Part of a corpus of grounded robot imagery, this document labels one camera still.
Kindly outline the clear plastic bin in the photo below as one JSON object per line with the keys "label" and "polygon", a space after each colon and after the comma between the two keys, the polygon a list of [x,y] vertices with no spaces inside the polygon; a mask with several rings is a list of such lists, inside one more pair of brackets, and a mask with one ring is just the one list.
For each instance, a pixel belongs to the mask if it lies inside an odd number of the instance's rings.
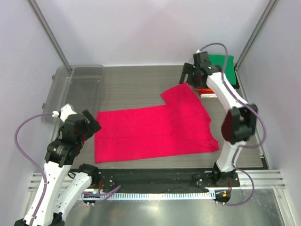
{"label": "clear plastic bin", "polygon": [[102,65],[72,65],[70,71],[60,66],[52,77],[47,100],[42,106],[43,113],[58,111],[65,104],[70,104],[75,112],[87,109],[96,117],[103,81]]}

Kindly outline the crimson red t-shirt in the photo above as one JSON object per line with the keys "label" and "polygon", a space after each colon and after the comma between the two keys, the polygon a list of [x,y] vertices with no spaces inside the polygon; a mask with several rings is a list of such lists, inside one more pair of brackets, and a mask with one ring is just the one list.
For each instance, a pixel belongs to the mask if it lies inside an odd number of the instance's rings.
{"label": "crimson red t-shirt", "polygon": [[210,131],[211,118],[187,84],[161,94],[163,105],[103,111],[95,135],[95,162],[131,161],[220,149]]}

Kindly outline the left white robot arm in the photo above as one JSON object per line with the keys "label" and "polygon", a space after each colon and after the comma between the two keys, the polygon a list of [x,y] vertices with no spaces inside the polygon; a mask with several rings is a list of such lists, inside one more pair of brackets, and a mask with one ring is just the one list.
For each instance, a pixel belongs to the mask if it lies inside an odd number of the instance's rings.
{"label": "left white robot arm", "polygon": [[99,122],[88,110],[76,113],[69,104],[51,113],[63,122],[57,138],[47,146],[45,164],[40,167],[22,149],[21,154],[41,173],[42,180],[27,214],[16,226],[63,226],[70,210],[85,189],[97,187],[99,169],[82,164],[62,195],[61,186],[84,143],[101,130]]}

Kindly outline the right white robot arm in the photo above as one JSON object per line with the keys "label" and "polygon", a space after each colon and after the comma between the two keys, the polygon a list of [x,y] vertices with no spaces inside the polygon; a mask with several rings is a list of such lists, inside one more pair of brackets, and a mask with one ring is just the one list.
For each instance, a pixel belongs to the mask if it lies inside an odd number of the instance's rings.
{"label": "right white robot arm", "polygon": [[235,91],[222,68],[211,63],[207,52],[197,51],[193,60],[193,64],[183,65],[179,83],[187,83],[194,88],[210,88],[226,111],[221,127],[224,142],[211,178],[215,185],[227,186],[235,177],[237,156],[255,133],[258,108],[255,104],[248,104]]}

